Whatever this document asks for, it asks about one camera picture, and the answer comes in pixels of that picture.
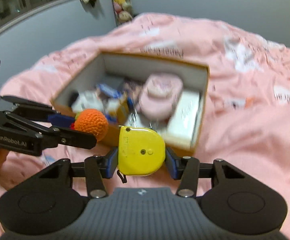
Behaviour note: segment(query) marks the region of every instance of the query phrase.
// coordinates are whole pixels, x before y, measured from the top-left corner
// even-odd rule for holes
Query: bed
[[[58,89],[99,50],[153,53],[208,64],[210,82],[195,157],[202,162],[223,158],[279,192],[288,203],[281,231],[290,239],[289,48],[221,21],[141,14],[105,36],[79,40],[41,58],[11,77],[0,95],[50,104]],[[0,171],[0,196],[57,159],[80,162],[107,150],[102,145],[90,151],[60,145],[45,150],[40,158],[11,152]],[[126,184],[117,175],[104,183],[109,192],[115,187],[160,186],[175,191],[178,185],[164,169],[130,178]],[[73,188],[86,195],[82,179],[74,180]],[[197,195],[208,189],[210,182],[201,181]]]

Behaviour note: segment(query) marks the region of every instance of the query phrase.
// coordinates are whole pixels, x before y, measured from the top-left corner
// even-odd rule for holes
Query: blue gripper pad
[[[169,188],[117,188],[109,197],[90,200],[82,215],[58,232],[41,236],[7,232],[0,240],[287,239],[278,230],[255,236],[225,231],[205,217],[195,199],[173,195]]]
[[[69,128],[75,118],[63,114],[50,114],[47,119],[52,125]]]
[[[112,178],[113,174],[118,165],[118,147],[114,147],[106,155],[107,159],[107,169],[106,169],[106,179]]]
[[[168,151],[168,148],[165,150],[166,153],[166,159],[165,159],[165,165],[167,167],[167,170],[171,176],[172,179],[181,179],[181,174],[178,171],[178,167],[176,165],[175,160],[173,159],[172,155]]]

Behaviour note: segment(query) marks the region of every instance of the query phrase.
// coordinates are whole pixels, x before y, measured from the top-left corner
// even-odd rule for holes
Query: screw
[[[194,192],[190,189],[185,188],[178,191],[178,195],[181,197],[191,197],[194,195]]]
[[[101,190],[101,189],[95,189],[95,190],[92,190],[90,192],[90,195],[93,198],[102,198],[102,197],[106,196],[106,192],[104,190]]]
[[[43,135],[41,135],[40,133],[36,133],[35,136],[36,138],[43,138]]]

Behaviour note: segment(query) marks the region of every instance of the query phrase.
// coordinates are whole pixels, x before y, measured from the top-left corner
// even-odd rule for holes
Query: black device
[[[48,122],[50,115],[58,115],[51,106],[15,96],[0,96],[0,148],[40,156],[42,150],[58,144],[95,147],[97,141],[92,134],[35,123]]]
[[[279,229],[287,215],[285,200],[230,163],[200,163],[166,149],[165,164],[180,179],[169,188],[116,188],[110,179],[118,149],[83,163],[61,159],[7,191],[0,198],[0,240],[286,240]],[[87,196],[72,189],[74,177],[86,178]],[[212,189],[196,197],[199,178]]]

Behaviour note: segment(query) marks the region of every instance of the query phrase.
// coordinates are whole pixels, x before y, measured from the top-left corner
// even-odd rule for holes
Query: cardboard box
[[[173,73],[178,75],[183,81],[183,93],[178,100],[175,112],[181,119],[174,119],[167,127],[160,129],[154,128],[165,140],[178,156],[190,156],[194,153],[199,141],[202,118],[205,109],[205,98],[208,86],[209,68],[206,65],[198,65],[173,58],[158,57],[148,54],[125,54],[102,52],[93,60],[88,62],[85,67],[78,71],[73,78],[64,85],[63,88],[51,99],[55,110],[64,115],[75,116],[69,106],[73,92],[84,92],[92,90],[95,85],[102,80],[105,75],[124,76],[133,80],[145,82],[152,73]],[[200,100],[196,103],[197,113],[189,113],[192,95],[199,95]],[[108,146],[118,146],[119,126],[132,124],[131,115],[125,123],[110,124],[106,137],[100,142]],[[182,140],[182,130],[184,127],[192,126],[192,138],[190,141]]]

